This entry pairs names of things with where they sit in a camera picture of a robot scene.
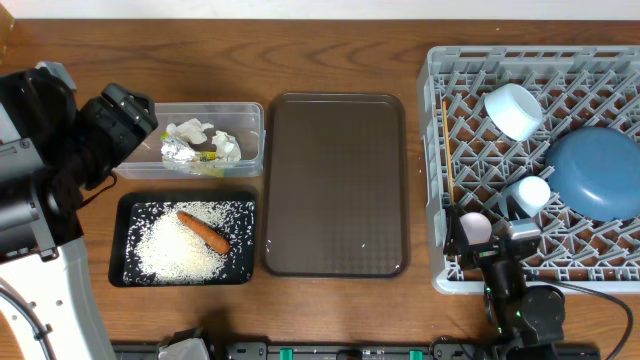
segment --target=plastic tray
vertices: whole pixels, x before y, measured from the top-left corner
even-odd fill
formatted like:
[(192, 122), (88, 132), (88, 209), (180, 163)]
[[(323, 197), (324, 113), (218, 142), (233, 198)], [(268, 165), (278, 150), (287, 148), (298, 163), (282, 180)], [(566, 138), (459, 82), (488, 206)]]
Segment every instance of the plastic tray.
[(181, 124), (196, 118), (213, 124), (206, 130), (204, 144), (195, 150), (212, 151), (211, 137), (216, 130), (235, 136), (242, 151), (242, 159), (235, 162), (207, 163), (207, 175), (213, 177), (246, 177), (262, 174), (264, 149), (264, 110), (258, 103), (171, 103), (156, 104), (158, 128), (115, 170), (129, 179), (189, 179), (205, 175), (190, 174), (197, 165), (186, 164), (180, 171), (167, 169), (162, 163), (161, 136), (170, 123)]
[[(481, 294), (481, 276), (442, 254), (443, 206), (450, 203), (442, 101), (448, 116), (456, 203), (494, 224), (500, 190), (523, 174), (543, 178), (551, 144), (583, 126), (609, 127), (640, 143), (640, 47), (436, 47), (418, 77), (420, 129), (427, 170), (428, 241), (434, 287), (446, 294)], [(513, 82), (540, 101), (544, 123), (524, 142), (502, 134), (487, 117), (484, 94)], [(553, 194), (536, 216), (543, 227), (525, 271), (594, 290), (640, 292), (640, 217), (590, 220)]]
[[(175, 284), (144, 284), (145, 279), (140, 274), (135, 265), (134, 256), (127, 257), (127, 241), (129, 241), (129, 226), (133, 220), (133, 209), (137, 204), (144, 203), (179, 203), (204, 201), (211, 202), (212, 206), (215, 202), (220, 201), (237, 201), (242, 203), (246, 208), (246, 214), (236, 218), (233, 224), (225, 229), (216, 229), (226, 239), (235, 238), (235, 242), (231, 242), (231, 252), (227, 255), (224, 267), (220, 270), (217, 277), (207, 280), (201, 284), (193, 283), (175, 283)], [(153, 220), (162, 215), (162, 213), (142, 212), (143, 217)], [(109, 282), (116, 287), (158, 287), (158, 286), (184, 286), (184, 285), (238, 285), (244, 284), (251, 279), (253, 273), (253, 252), (255, 248), (255, 232), (256, 232), (256, 206), (255, 196), (249, 192), (228, 192), (228, 191), (186, 191), (186, 192), (142, 192), (130, 193), (123, 196), (118, 202), (118, 212), (116, 215), (115, 232), (113, 235), (113, 245), (111, 248), (111, 260), (109, 263)], [(243, 234), (237, 237), (231, 237), (231, 233)], [(130, 276), (129, 282), (124, 281), (124, 273)]]
[(373, 94), (285, 94), (269, 145), (267, 268), (399, 275), (409, 260), (404, 108)]

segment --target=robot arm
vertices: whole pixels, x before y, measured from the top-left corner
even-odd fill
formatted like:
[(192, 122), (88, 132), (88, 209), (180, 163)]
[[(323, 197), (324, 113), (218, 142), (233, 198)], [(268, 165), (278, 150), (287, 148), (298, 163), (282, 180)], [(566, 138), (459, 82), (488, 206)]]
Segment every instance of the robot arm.
[(0, 310), (27, 359), (115, 359), (79, 188), (100, 185), (158, 126), (154, 105), (110, 84), (78, 111), (64, 67), (49, 69), (0, 78)]
[(444, 252), (460, 256), (463, 269), (482, 271), (489, 319), (500, 333), (485, 349), (489, 358), (557, 360), (554, 344), (564, 339), (564, 295), (549, 285), (527, 287), (520, 260), (535, 254), (542, 230), (512, 197), (507, 204), (510, 221), (504, 233), (474, 245), (465, 235), (459, 209), (451, 208)]

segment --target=blue bowl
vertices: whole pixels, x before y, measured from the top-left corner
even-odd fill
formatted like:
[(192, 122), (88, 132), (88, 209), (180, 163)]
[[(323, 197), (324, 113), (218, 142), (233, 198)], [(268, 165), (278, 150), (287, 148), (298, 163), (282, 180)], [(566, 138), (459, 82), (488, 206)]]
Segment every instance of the blue bowl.
[(619, 131), (583, 128), (549, 149), (549, 185), (571, 209), (599, 221), (640, 214), (640, 145)]

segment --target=wooden table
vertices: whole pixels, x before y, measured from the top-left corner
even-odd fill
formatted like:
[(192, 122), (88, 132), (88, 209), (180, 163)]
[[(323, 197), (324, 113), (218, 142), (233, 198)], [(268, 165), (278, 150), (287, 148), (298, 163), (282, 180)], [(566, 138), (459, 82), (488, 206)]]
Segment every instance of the wooden table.
[[(18, 71), (41, 59), (63, 62), (78, 85), (78, 104), (109, 82), (149, 94), (156, 102), (256, 101), (265, 109), (288, 91), (398, 97), (407, 118), (411, 265), (394, 280), (278, 278), (257, 260), (253, 279), (243, 286), (117, 289), (109, 284), (116, 204), (122, 195), (237, 186), (262, 194), (261, 177), (121, 180), (79, 215), (93, 291), (112, 340), (155, 342), (205, 325), (222, 340), (246, 335), (290, 342), (427, 343), (439, 335), (494, 334), (480, 296), (444, 296), (434, 290), (427, 254), (416, 77), (431, 47), (469, 44), (640, 44), (640, 23), (19, 20), (0, 71)], [(640, 296), (621, 298), (640, 314)], [(618, 342), (625, 321), (623, 311), (604, 300), (567, 299), (566, 339), (595, 342), (604, 355)], [(0, 359), (19, 359), (5, 322), (0, 322), (0, 334)], [(639, 357), (636, 333), (619, 359)]]

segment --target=chopstick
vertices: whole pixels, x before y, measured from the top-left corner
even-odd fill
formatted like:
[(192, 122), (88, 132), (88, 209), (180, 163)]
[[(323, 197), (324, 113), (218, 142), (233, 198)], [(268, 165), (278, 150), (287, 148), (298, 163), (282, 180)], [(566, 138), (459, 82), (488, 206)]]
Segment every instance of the chopstick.
[(444, 149), (447, 153), (447, 172), (449, 173), (449, 197), (451, 198), (451, 205), (455, 204), (455, 197), (453, 195), (453, 166), (451, 166), (451, 151), (449, 151), (449, 124), (447, 122), (447, 103), (442, 102), (442, 127), (444, 128)]

